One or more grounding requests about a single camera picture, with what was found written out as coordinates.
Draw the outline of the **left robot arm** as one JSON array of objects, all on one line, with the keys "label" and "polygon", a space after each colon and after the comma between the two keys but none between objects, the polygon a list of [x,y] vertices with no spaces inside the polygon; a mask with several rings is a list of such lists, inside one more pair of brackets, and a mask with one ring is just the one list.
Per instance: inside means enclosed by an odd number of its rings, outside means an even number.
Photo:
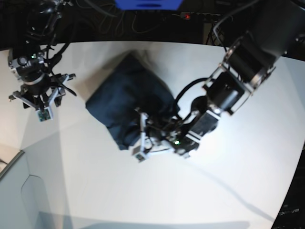
[{"label": "left robot arm", "polygon": [[179,92],[178,99],[197,83],[202,83],[205,90],[204,96],[192,101],[185,118],[178,115],[177,103],[168,118],[140,112],[140,145],[133,156],[140,162],[165,152],[188,158],[198,149],[202,137],[217,127],[221,114],[234,114],[233,106],[243,95],[252,95],[272,74],[276,61],[304,27],[304,1],[266,1],[250,30],[235,40],[213,73],[192,81]]}]

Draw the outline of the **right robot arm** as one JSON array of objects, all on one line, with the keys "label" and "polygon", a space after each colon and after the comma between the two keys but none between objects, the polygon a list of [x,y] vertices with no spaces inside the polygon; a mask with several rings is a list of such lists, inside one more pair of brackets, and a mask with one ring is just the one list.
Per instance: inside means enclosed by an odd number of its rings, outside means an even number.
[{"label": "right robot arm", "polygon": [[9,70],[21,82],[20,90],[14,91],[9,99],[20,100],[25,109],[33,108],[38,113],[47,113],[51,111],[52,104],[56,107],[61,105],[66,91],[76,94],[65,85],[76,77],[75,74],[53,72],[71,39],[50,57],[50,50],[56,45],[59,22],[67,4],[72,3],[69,0],[35,2],[26,16],[23,43],[9,50]]}]

